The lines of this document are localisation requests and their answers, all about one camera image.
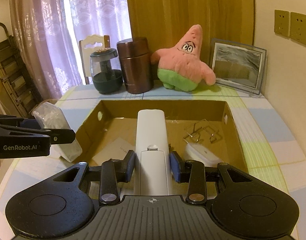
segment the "picture frame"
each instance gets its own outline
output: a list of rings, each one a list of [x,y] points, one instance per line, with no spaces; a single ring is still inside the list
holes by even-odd
[[[266,49],[234,41],[212,39],[209,66],[216,83],[260,95]]]

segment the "paper sheet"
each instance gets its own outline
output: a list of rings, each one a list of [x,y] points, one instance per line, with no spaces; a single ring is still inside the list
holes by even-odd
[[[110,159],[123,160],[129,150],[135,150],[135,147],[119,137],[106,145],[103,150],[93,157],[93,160],[98,165],[102,165],[103,162]]]

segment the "patrick star plush toy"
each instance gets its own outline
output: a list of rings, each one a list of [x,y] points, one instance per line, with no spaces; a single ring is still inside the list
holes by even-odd
[[[151,63],[158,62],[157,76],[165,88],[188,92],[202,79],[208,85],[215,83],[212,69],[200,61],[202,39],[202,27],[193,25],[174,47],[152,54]]]

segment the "purple curtain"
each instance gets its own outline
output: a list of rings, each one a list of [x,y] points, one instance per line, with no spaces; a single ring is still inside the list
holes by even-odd
[[[66,25],[64,0],[10,0],[21,56],[44,99],[82,84]]]
[[[77,42],[92,34],[109,35],[112,48],[131,38],[127,0],[70,0]]]

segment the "chair backrest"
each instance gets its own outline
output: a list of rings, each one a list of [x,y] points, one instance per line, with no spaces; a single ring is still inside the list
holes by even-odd
[[[82,59],[83,73],[86,80],[91,77],[90,55],[102,48],[110,47],[110,36],[90,35],[79,41],[80,55]]]

